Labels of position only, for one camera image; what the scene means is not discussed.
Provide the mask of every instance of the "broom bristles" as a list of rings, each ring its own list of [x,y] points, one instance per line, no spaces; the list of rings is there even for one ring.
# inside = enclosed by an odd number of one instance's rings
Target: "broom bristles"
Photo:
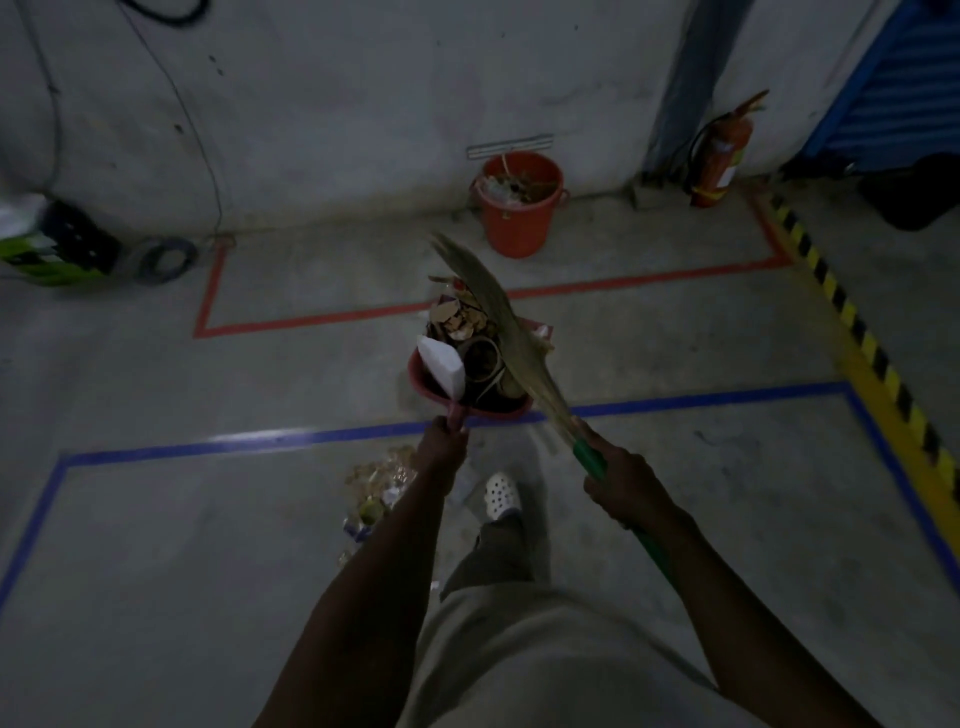
[[[484,313],[497,325],[500,354],[516,382],[540,405],[543,414],[568,441],[575,438],[577,427],[564,396],[547,371],[533,335],[516,319],[503,288],[476,255],[440,232],[433,235],[430,242],[434,250],[467,285]]]

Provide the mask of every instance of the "green broom handle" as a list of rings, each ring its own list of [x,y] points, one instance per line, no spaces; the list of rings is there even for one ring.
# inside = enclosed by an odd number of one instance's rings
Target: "green broom handle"
[[[607,480],[607,459],[600,452],[588,445],[587,441],[582,437],[577,438],[573,444],[573,456],[580,461],[580,464],[584,466],[584,470],[587,471],[587,474],[594,480],[599,483]],[[660,569],[660,573],[663,574],[671,586],[676,589],[677,585],[673,583],[673,578],[670,575],[670,561],[667,559],[666,551],[663,550],[660,544],[654,541],[649,533],[639,526],[625,527],[629,527],[630,530],[634,532],[637,540],[640,541],[640,544],[646,549],[647,554],[654,560],[654,564]]]

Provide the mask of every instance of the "concrete floor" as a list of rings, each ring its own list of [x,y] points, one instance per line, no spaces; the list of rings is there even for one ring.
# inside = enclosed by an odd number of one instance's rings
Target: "concrete floor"
[[[960,449],[960,209],[922,231],[887,225],[856,180],[793,182],[778,190],[944,442]]]
[[[949,438],[956,410],[934,411],[922,387],[955,385],[919,380],[947,367],[949,352],[908,347],[916,369],[907,371],[890,338],[915,334],[896,320],[884,332],[881,309],[831,250],[832,231],[849,239],[859,228],[806,219],[790,201]],[[851,266],[874,255],[868,222]],[[937,234],[956,239],[956,220],[947,225]],[[467,214],[242,235],[207,325],[426,301],[426,274],[444,271],[424,243],[432,229],[484,251]],[[516,303],[556,326],[549,364],[575,405],[837,379],[831,314],[815,289],[788,268],[728,270],[771,254],[736,196],[711,212],[579,202],[559,214],[537,257],[485,253],[512,288],[634,279]],[[8,557],[58,452],[435,414],[403,371],[416,313],[195,339],[210,264],[157,289],[51,292],[0,281]],[[955,325],[935,322],[946,340]],[[594,424],[647,454],[720,552],[881,721],[955,725],[960,601],[843,396],[654,409]],[[346,471],[414,440],[72,468],[0,614],[5,724],[249,722],[347,545]],[[633,615],[706,668],[679,601],[631,536],[583,496],[577,465],[545,425],[478,429],[470,460],[478,476],[505,468],[537,495],[541,574]],[[449,505],[439,579],[477,525],[469,507]]]

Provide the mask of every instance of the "red bucket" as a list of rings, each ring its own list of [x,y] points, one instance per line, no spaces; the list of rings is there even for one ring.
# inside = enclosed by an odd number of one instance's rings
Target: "red bucket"
[[[480,178],[471,188],[483,208],[483,227],[493,249],[506,257],[526,257],[543,247],[550,230],[555,207],[565,202],[570,193],[564,189],[564,173],[552,160],[536,152],[508,152],[487,160],[481,178],[507,174],[523,177],[529,182],[556,184],[545,200],[531,205],[511,206],[491,199],[484,193]]]

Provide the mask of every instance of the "red fire extinguisher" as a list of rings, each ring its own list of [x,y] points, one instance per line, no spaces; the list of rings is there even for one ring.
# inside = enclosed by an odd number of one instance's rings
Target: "red fire extinguisher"
[[[758,110],[768,93],[769,90],[760,91],[733,111],[715,118],[697,134],[704,139],[699,147],[696,138],[690,145],[692,161],[686,178],[692,206],[713,207],[727,194],[736,167],[743,159],[743,150],[754,132],[754,122],[747,114]]]

